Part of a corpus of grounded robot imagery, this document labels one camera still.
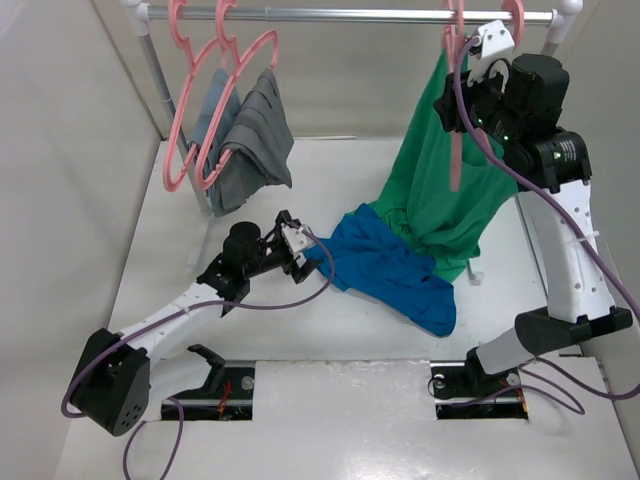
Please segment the blue t shirt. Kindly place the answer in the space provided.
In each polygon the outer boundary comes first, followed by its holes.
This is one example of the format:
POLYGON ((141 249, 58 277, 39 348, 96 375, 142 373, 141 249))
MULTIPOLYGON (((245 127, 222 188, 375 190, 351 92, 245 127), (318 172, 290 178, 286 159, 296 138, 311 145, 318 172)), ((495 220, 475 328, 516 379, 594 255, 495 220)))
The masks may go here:
POLYGON ((436 274, 436 261, 414 252, 367 204, 345 215, 305 257, 339 289, 371 296, 433 335, 455 328, 454 288, 436 274))

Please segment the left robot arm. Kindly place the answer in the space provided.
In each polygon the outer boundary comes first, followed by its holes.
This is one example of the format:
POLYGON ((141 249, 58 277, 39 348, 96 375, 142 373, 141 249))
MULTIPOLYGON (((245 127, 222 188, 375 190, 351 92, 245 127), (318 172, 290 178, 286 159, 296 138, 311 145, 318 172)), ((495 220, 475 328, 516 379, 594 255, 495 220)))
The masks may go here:
POLYGON ((153 402, 183 391, 212 396, 222 387, 224 359, 196 342, 195 333, 245 308, 252 278, 279 269, 295 283, 317 266, 305 251, 317 245, 308 226, 281 211, 263 234, 252 222, 234 224, 221 252, 168 305, 138 323, 87 340, 61 402, 69 419, 89 418, 119 437, 153 402))

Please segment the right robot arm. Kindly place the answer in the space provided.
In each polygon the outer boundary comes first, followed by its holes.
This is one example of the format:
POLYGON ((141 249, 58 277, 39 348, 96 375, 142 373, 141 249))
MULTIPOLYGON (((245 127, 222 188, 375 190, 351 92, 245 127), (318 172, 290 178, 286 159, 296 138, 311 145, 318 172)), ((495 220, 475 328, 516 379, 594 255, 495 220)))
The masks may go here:
POLYGON ((583 138, 558 125, 569 74, 555 58, 490 61, 473 78, 459 55, 434 103, 445 131, 468 133, 519 185, 538 235, 547 304, 471 349, 462 381, 473 393, 542 355, 630 328, 638 305, 599 257, 590 216, 591 165, 583 138), (621 307, 608 288, 627 300, 621 307))

